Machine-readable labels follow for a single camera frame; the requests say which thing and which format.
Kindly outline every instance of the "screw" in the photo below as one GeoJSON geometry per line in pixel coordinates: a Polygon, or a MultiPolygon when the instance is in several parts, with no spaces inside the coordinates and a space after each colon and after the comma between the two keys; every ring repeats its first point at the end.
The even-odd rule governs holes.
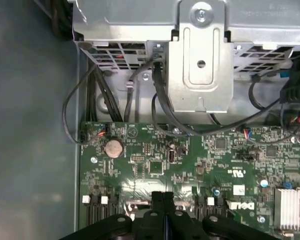
{"type": "Polygon", "coordinates": [[[176,212],[174,212],[174,214],[179,216],[179,217],[183,215],[182,211],[176,211],[176,212]]]}
{"type": "Polygon", "coordinates": [[[124,222],[126,219],[124,217],[119,217],[117,220],[118,222],[124,222]]]}
{"type": "Polygon", "coordinates": [[[258,217],[258,222],[261,223],[261,224],[264,224],[266,222],[266,219],[264,216],[259,216],[258,217]]]}
{"type": "Polygon", "coordinates": [[[215,222],[215,223],[218,222],[218,218],[216,216],[211,216],[211,217],[209,217],[209,219],[212,222],[215,222]]]}
{"type": "Polygon", "coordinates": [[[219,189],[215,189],[215,190],[213,191],[213,195],[215,195],[216,197],[220,196],[220,194],[221,194],[221,192],[220,192],[219,189]]]}
{"type": "Polygon", "coordinates": [[[145,72],[144,74],[142,74],[142,78],[143,78],[144,81],[148,81],[149,78],[150,78],[150,74],[145,72]]]}
{"type": "Polygon", "coordinates": [[[96,164],[96,163],[98,162],[98,159],[97,159],[95,156],[93,156],[93,157],[90,158],[90,161],[91,161],[93,164],[96,164]]]}
{"type": "Polygon", "coordinates": [[[237,50],[237,51],[239,51],[239,50],[241,50],[242,49],[242,46],[241,45],[238,45],[238,46],[236,46],[235,48],[234,48],[234,50],[237,50]]]}
{"type": "Polygon", "coordinates": [[[179,135],[179,134],[180,134],[180,129],[177,128],[177,127],[174,127],[174,128],[172,129],[172,133],[175,134],[175,135],[179,135]]]}
{"type": "Polygon", "coordinates": [[[203,9],[197,10],[195,17],[200,23],[203,23],[206,20],[206,11],[203,9]]]}

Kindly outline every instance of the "screw hole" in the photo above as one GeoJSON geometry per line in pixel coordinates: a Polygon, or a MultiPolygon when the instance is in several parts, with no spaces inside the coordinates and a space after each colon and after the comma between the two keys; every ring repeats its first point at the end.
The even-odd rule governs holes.
{"type": "Polygon", "coordinates": [[[203,61],[203,60],[199,60],[198,63],[197,63],[198,67],[200,69],[204,68],[206,66],[206,62],[203,61]]]}

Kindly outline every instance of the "capacitor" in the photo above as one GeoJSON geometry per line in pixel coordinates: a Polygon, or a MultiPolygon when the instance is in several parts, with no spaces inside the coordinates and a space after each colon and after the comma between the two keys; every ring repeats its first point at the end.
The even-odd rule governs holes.
{"type": "Polygon", "coordinates": [[[260,186],[263,188],[267,188],[269,186],[268,180],[267,179],[262,179],[260,181],[260,186]]]}
{"type": "Polygon", "coordinates": [[[285,189],[292,189],[292,188],[293,188],[291,182],[284,182],[284,183],[282,184],[282,186],[283,186],[285,189]]]}
{"type": "Polygon", "coordinates": [[[219,189],[215,189],[215,190],[213,191],[213,195],[216,196],[216,197],[220,196],[220,194],[221,194],[221,192],[220,192],[219,189]]]}
{"type": "Polygon", "coordinates": [[[124,147],[122,143],[117,139],[112,139],[108,141],[104,146],[105,154],[107,154],[112,159],[120,157],[123,151],[124,147]]]}

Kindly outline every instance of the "white label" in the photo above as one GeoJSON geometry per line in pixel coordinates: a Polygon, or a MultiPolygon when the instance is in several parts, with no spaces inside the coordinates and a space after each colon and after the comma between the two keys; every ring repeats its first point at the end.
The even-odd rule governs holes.
{"type": "Polygon", "coordinates": [[[229,205],[229,209],[231,210],[239,210],[239,209],[255,210],[254,202],[229,202],[228,205],[229,205]]]}
{"type": "Polygon", "coordinates": [[[243,178],[245,173],[245,170],[228,170],[228,174],[232,174],[234,178],[243,178]]]}
{"type": "Polygon", "coordinates": [[[245,185],[233,185],[233,195],[234,196],[244,196],[246,194],[245,185]]]}

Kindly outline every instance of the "integrated circuit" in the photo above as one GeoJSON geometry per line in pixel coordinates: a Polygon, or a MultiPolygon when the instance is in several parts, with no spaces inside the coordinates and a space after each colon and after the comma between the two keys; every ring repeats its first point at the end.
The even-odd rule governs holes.
{"type": "Polygon", "coordinates": [[[275,158],[277,156],[277,147],[273,145],[267,146],[265,150],[265,155],[268,158],[275,158]]]}
{"type": "Polygon", "coordinates": [[[227,140],[225,138],[217,138],[215,140],[215,148],[216,149],[226,149],[227,148],[227,140]]]}

